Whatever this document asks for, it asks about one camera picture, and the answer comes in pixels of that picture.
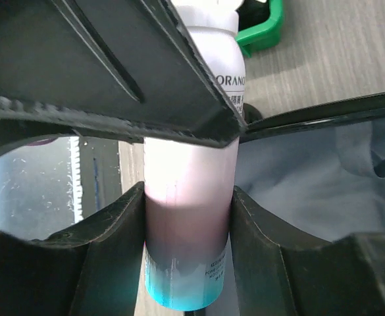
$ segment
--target teal bottom of bottle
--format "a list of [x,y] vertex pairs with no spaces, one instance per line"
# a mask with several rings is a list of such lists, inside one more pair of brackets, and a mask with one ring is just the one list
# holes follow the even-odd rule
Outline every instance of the teal bottom of bottle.
[[195,311],[213,303],[222,292],[225,251],[208,265],[199,265],[188,273],[179,273],[176,263],[165,270],[157,268],[146,255],[145,287],[160,305],[178,311]]

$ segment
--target bottle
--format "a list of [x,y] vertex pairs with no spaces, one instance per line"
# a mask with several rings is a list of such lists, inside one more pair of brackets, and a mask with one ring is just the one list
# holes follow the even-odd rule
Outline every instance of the bottle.
[[[242,113],[245,64],[234,39],[236,8],[204,2],[176,8],[201,56]],[[236,139],[215,149],[144,140],[145,287],[165,307],[201,309],[222,291],[238,144]]]

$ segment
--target wooden table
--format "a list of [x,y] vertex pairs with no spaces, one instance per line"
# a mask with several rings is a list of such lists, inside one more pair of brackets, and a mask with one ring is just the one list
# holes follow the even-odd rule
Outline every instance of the wooden table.
[[[385,1],[283,1],[281,43],[246,60],[245,102],[267,117],[385,92]],[[141,145],[120,143],[124,191],[143,180],[142,155]],[[143,283],[141,276],[137,316],[182,315],[155,303]],[[223,295],[209,313],[237,315],[229,301]]]

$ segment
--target green container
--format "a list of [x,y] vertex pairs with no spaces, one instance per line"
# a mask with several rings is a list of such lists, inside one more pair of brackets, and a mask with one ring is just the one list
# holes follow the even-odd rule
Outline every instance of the green container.
[[283,25],[282,0],[269,0],[270,17],[264,23],[239,32],[236,36],[242,53],[250,57],[253,52],[275,46],[280,41],[280,29]]

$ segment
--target gray fabric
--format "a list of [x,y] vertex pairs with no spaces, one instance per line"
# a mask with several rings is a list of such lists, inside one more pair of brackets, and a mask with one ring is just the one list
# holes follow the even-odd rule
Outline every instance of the gray fabric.
[[325,240],[385,232],[385,118],[240,146],[236,185]]

